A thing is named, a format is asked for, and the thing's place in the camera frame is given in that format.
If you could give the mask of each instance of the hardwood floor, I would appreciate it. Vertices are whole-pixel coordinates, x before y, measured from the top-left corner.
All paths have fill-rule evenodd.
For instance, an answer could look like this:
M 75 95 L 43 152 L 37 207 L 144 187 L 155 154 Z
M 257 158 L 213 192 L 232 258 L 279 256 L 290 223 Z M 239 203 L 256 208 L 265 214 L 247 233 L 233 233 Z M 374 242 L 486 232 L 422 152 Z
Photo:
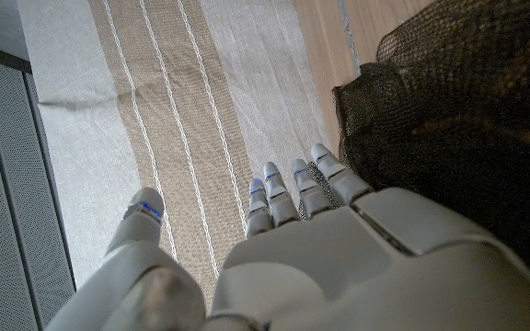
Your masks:
M 432 0 L 295 0 L 318 100 L 333 152 L 339 124 L 332 88 L 357 77 L 359 63 L 375 62 L 379 41 Z M 344 18 L 352 41 L 348 42 Z

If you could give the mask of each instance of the robot finger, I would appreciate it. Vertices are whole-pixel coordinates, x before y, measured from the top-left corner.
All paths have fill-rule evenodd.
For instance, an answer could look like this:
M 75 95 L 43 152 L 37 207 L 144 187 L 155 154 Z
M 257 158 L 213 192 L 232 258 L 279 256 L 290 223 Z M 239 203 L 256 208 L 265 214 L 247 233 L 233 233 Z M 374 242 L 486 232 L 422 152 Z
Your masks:
M 275 227 L 288 222 L 300 221 L 298 211 L 295 209 L 292 197 L 285 188 L 282 175 L 273 162 L 268 162 L 263 167 L 267 198 L 271 209 L 271 217 Z
M 248 190 L 247 238 L 267 232 L 273 228 L 273 220 L 269 214 L 269 203 L 263 182 L 254 178 Z
M 315 144 L 310 152 L 342 205 L 350 206 L 359 197 L 372 190 L 369 184 L 345 167 L 323 144 Z
M 331 210 L 332 204 L 308 170 L 306 162 L 302 159 L 294 160 L 292 170 L 307 220 L 322 211 Z

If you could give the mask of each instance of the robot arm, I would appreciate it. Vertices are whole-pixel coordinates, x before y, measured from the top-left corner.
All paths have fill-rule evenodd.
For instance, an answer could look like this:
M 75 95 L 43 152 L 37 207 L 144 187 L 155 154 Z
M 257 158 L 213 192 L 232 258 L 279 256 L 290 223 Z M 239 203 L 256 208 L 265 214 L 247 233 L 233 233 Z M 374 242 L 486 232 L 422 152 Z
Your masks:
M 163 206 L 143 188 L 100 270 L 48 329 L 530 329 L 530 271 L 506 245 L 415 193 L 373 191 L 323 145 L 312 158 L 341 207 L 296 160 L 300 222 L 267 163 L 207 318 L 198 285 L 158 248 Z

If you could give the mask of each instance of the beige rug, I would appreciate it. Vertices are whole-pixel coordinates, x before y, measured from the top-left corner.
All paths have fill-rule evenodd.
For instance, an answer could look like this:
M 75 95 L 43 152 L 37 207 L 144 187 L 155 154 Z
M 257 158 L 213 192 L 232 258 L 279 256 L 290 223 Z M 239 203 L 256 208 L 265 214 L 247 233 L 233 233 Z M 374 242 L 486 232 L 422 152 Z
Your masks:
M 250 179 L 271 160 L 290 181 L 292 160 L 328 143 L 293 3 L 18 6 L 77 286 L 148 186 L 167 207 L 161 247 L 209 302 Z

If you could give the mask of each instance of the black mesh fabric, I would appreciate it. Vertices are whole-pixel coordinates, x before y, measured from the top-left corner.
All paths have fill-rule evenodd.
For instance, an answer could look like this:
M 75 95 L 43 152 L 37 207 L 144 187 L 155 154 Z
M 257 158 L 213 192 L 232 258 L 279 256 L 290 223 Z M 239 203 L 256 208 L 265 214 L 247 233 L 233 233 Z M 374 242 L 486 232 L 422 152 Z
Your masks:
M 344 163 L 466 215 L 530 268 L 530 0 L 437 0 L 333 92 Z

